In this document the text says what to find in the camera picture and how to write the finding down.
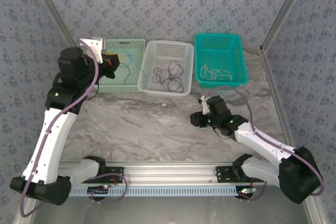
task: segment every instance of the patterned wallpaper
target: patterned wallpaper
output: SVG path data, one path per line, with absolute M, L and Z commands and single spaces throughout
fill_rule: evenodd
M 46 94 L 66 47 L 40 0 L 0 0 L 0 223 L 12 223 L 22 174 L 43 122 Z
M 327 183 L 336 223 L 336 1 L 298 0 L 267 53 L 293 136 Z
M 53 0 L 74 38 L 192 42 L 196 33 L 236 33 L 260 45 L 283 0 Z

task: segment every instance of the purple cable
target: purple cable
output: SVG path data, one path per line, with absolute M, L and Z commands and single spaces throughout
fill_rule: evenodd
M 59 112 L 54 117 L 54 119 L 50 122 L 49 126 L 47 127 L 46 134 L 43 136 L 40 148 L 38 149 L 38 152 L 37 152 L 34 164 L 33 164 L 33 169 L 31 170 L 32 173 L 30 174 L 30 176 L 29 176 L 29 178 L 27 180 L 27 183 L 26 183 L 26 185 L 25 185 L 25 187 L 24 187 L 24 189 L 22 191 L 21 201 L 20 201 L 20 214 L 24 218 L 30 216 L 33 212 L 35 212 L 37 209 L 39 209 L 44 204 L 44 202 L 42 202 L 41 204 L 39 204 L 37 207 L 35 207 L 32 211 L 30 211 L 27 214 L 25 214 L 25 212 L 24 212 L 24 201 L 25 201 L 25 197 L 26 197 L 26 194 L 27 194 L 27 191 L 28 191 L 28 187 L 29 187 L 30 183 L 33 180 L 33 176 L 34 176 L 33 175 L 33 171 L 36 172 L 38 162 L 39 162 L 39 160 L 41 158 L 41 154 L 42 154 L 43 148 L 44 148 L 44 146 L 46 144 L 46 141 L 47 141 L 47 138 L 48 138 L 48 133 L 50 132 L 52 126 L 55 124 L 55 122 L 57 121 L 57 119 L 59 119 L 59 117 L 61 115 L 63 115 L 64 113 L 68 112 L 70 109 L 72 109 L 74 106 L 76 106 L 79 102 L 81 102 L 83 99 L 85 99 L 85 97 L 91 91 L 91 89 L 93 88 L 94 84 L 96 84 L 97 79 L 98 79 L 98 62 L 97 62 L 97 59 L 95 58 L 95 53 L 92 51 L 92 49 L 85 42 L 83 42 L 83 41 L 80 40 L 80 43 L 83 44 L 84 47 L 86 47 L 86 49 L 88 49 L 90 51 L 90 53 L 92 54 L 92 56 L 93 56 L 92 58 L 93 58 L 93 63 L 94 63 L 94 69 L 95 69 L 94 75 L 95 76 L 93 77 L 93 81 L 92 81 L 91 85 L 89 86 L 89 88 L 85 91 L 85 93 L 80 98 L 78 98 L 76 101 L 74 101 L 72 104 L 68 105 L 61 112 Z
M 264 194 L 265 194 L 265 191 L 266 191 L 266 187 L 267 187 L 267 182 L 264 183 L 264 187 L 261 191 L 261 194 L 259 194 L 257 197 L 253 198 L 253 199 L 250 199 L 249 197 L 247 197 L 246 195 L 244 194 L 239 194 L 240 196 L 246 198 L 248 201 L 255 201 L 255 200 L 258 200 L 260 199 Z
M 250 122 L 251 122 L 251 127 L 252 127 L 252 130 L 253 132 L 263 141 L 265 141 L 266 143 L 272 145 L 273 147 L 275 148 L 278 148 L 280 150 L 283 150 L 284 152 L 294 156 L 295 158 L 297 158 L 299 161 L 303 162 L 305 165 L 308 166 L 309 169 L 312 170 L 312 172 L 317 176 L 320 184 L 321 184 L 321 187 L 320 187 L 320 190 L 317 192 L 317 193 L 312 193 L 311 196 L 320 196 L 323 192 L 324 192 L 324 189 L 325 189 L 325 184 L 323 182 L 323 178 L 322 176 L 320 175 L 320 173 L 309 163 L 307 162 L 305 159 L 303 159 L 302 157 L 300 157 L 298 154 L 296 154 L 295 152 L 293 151 L 290 151 L 290 150 L 287 150 L 285 148 L 282 148 L 280 145 L 277 145 L 273 142 L 271 142 L 270 140 L 266 139 L 265 137 L 263 137 L 262 135 L 260 135 L 258 132 L 256 132 L 256 128 L 254 127 L 254 122 L 253 122 L 253 116 L 252 116 L 252 109 L 248 103 L 248 101 L 245 99 L 245 97 L 243 96 L 242 93 L 240 93 L 237 89 L 235 88 L 232 88 L 230 86 L 220 86 L 220 87 L 217 87 L 217 88 L 214 88 L 212 89 L 205 97 L 210 97 L 211 94 L 213 92 L 215 92 L 216 90 L 219 90 L 219 89 L 231 89 L 231 90 L 234 90 L 236 91 L 240 97 L 243 99 L 243 101 L 246 103 L 247 107 L 248 107 L 248 111 L 250 113 Z
M 113 199 L 113 200 L 104 200 L 104 201 L 96 201 L 93 199 L 93 195 L 95 194 L 96 191 L 98 190 L 94 190 L 92 193 L 91 193 L 91 200 L 92 202 L 102 202 L 102 203 L 115 203 L 115 202 L 118 202 L 118 201 L 121 201 L 124 197 L 125 197 L 125 194 L 127 193 L 127 189 L 128 189 L 128 183 L 127 183 L 127 180 L 124 176 L 122 176 L 121 174 L 119 173 L 106 173 L 106 174 L 102 174 L 102 175 L 98 175 L 96 177 L 93 177 L 93 178 L 89 178 L 87 179 L 84 183 L 90 181 L 90 180 L 94 180 L 94 179 L 97 179 L 97 178 L 103 178 L 103 177 L 107 177 L 107 176 L 118 176 L 120 178 L 122 178 L 124 181 L 125 181 L 125 190 L 124 192 L 122 193 L 122 195 L 120 197 L 118 197 L 117 199 Z

